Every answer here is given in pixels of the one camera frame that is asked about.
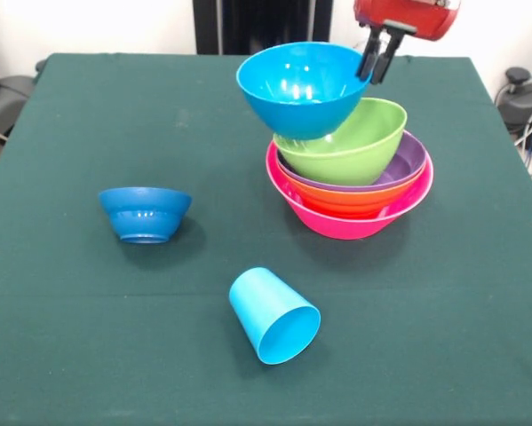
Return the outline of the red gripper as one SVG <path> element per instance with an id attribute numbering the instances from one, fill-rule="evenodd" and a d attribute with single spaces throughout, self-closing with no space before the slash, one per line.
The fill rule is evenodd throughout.
<path id="1" fill-rule="evenodd" d="M 365 82 L 372 73 L 372 84 L 384 81 L 404 33 L 392 32 L 385 51 L 379 55 L 383 31 L 400 28 L 419 39 L 440 40 L 453 25 L 460 5 L 460 1 L 356 0 L 354 16 L 361 27 L 370 28 L 357 77 Z"/>

